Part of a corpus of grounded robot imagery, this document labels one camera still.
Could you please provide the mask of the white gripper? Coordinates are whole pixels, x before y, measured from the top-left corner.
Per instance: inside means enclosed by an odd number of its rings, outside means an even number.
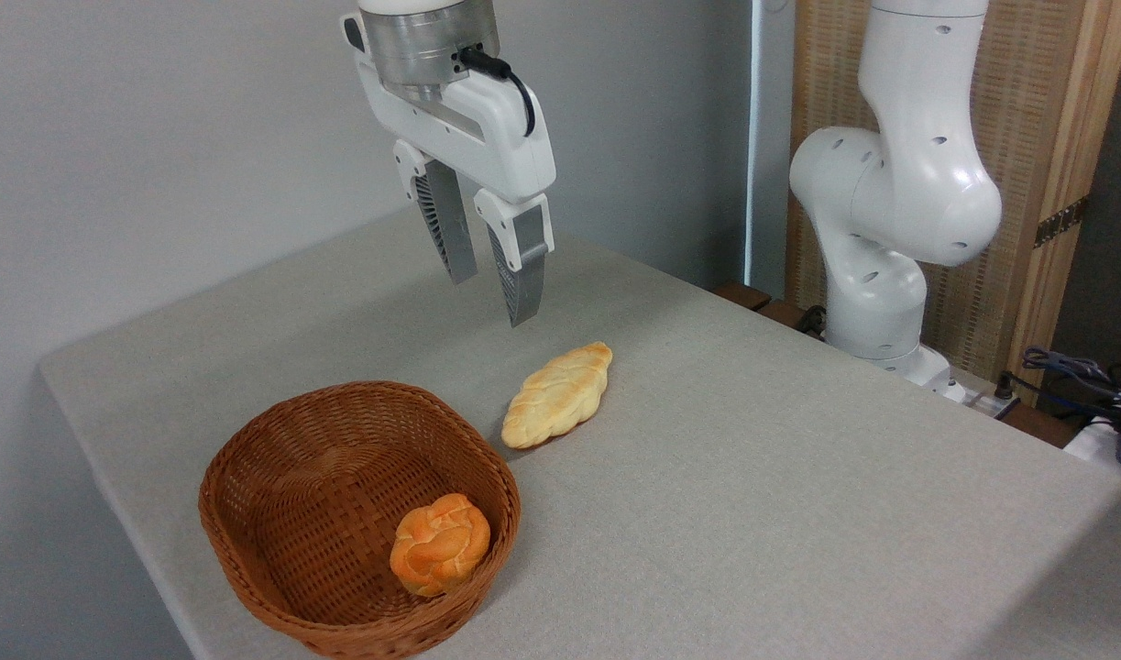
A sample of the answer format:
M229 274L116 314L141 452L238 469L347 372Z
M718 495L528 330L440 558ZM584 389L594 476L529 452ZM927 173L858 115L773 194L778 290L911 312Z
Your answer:
M478 275L458 171L488 189L476 193L475 205L488 226L511 325L535 317L546 255L555 251L541 193L555 182L555 159L530 89L464 59L498 56L494 13L352 12L343 16L342 32L354 49L372 113L400 138L393 155L404 189L421 212L451 281Z

